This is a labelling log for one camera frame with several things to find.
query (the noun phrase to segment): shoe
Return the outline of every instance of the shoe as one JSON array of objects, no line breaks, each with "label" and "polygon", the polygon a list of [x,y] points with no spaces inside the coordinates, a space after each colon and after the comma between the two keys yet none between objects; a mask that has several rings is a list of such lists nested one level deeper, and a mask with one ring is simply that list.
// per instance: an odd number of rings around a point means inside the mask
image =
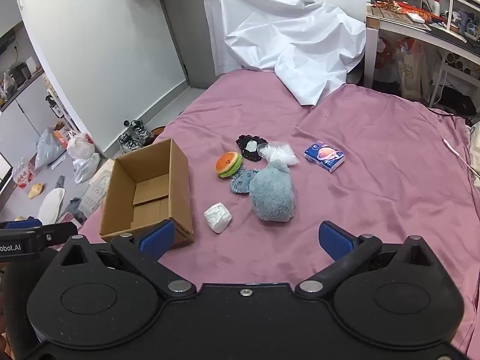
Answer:
[{"label": "shoe", "polygon": [[118,143],[124,153],[129,153],[134,150],[141,149],[143,145],[135,140],[128,132],[124,132],[118,138]]},{"label": "shoe", "polygon": [[130,123],[126,120],[123,125],[125,127],[131,127],[141,143],[145,143],[149,138],[153,138],[154,136],[153,132],[145,128],[145,125],[141,120],[132,120]]}]

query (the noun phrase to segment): blue and pink box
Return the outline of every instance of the blue and pink box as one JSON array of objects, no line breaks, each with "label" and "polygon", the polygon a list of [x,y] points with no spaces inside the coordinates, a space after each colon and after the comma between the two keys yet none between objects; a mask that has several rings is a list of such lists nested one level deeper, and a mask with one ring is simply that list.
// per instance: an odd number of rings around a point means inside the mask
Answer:
[{"label": "blue and pink box", "polygon": [[305,150],[305,158],[332,173],[345,161],[345,154],[318,141]]}]

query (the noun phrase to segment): desk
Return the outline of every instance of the desk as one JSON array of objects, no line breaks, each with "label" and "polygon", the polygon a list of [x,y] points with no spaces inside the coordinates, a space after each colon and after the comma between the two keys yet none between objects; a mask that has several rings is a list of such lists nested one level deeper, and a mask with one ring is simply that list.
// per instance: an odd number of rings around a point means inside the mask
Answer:
[{"label": "desk", "polygon": [[[447,33],[442,33],[441,30],[432,31],[421,30],[419,28],[413,28],[402,23],[396,23],[393,21],[387,21],[381,17],[374,16],[371,13],[370,7],[367,7],[366,18],[366,41],[365,41],[365,76],[363,85],[366,88],[371,88],[374,81],[375,60],[377,57],[377,43],[378,43],[378,31],[385,30],[401,35],[408,36],[410,38],[418,39],[420,41],[433,44],[434,46],[441,47],[451,53],[458,54],[473,63],[480,65],[480,49],[476,54],[473,50],[468,50],[469,44],[461,45],[462,41],[458,40]],[[477,97],[480,100],[480,91],[477,91]]]}]

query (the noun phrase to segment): hamburger plush toy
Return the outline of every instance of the hamburger plush toy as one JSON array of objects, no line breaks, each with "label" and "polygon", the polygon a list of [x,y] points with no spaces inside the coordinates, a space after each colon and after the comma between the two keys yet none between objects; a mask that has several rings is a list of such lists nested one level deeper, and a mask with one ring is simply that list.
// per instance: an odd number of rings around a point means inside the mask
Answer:
[{"label": "hamburger plush toy", "polygon": [[235,151],[229,151],[221,156],[215,165],[215,172],[226,179],[236,173],[242,165],[242,155]]}]

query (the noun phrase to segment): bed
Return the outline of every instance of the bed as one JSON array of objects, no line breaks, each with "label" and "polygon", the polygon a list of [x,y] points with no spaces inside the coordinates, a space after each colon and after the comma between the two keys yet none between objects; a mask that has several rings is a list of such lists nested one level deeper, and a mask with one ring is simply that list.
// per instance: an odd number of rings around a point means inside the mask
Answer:
[{"label": "bed", "polygon": [[[248,196],[234,195],[214,172],[217,158],[237,150],[239,135],[288,142],[300,163],[291,174],[297,198],[288,223],[262,223]],[[301,106],[273,72],[237,70],[171,122],[159,139],[174,138],[190,164],[195,243],[167,252],[160,262],[200,287],[202,283],[289,282],[296,285],[332,263],[318,244],[330,220],[354,235],[384,242],[423,236],[460,289],[463,321],[453,344],[480,359],[477,325],[480,272],[480,199],[462,156],[468,130],[460,118],[438,116],[419,103],[345,84],[315,107]],[[307,162],[303,151],[322,140],[346,154],[333,174]],[[245,161],[263,168],[266,161]],[[221,235],[203,212],[222,202],[233,220]],[[98,235],[101,209],[82,228]]]}]

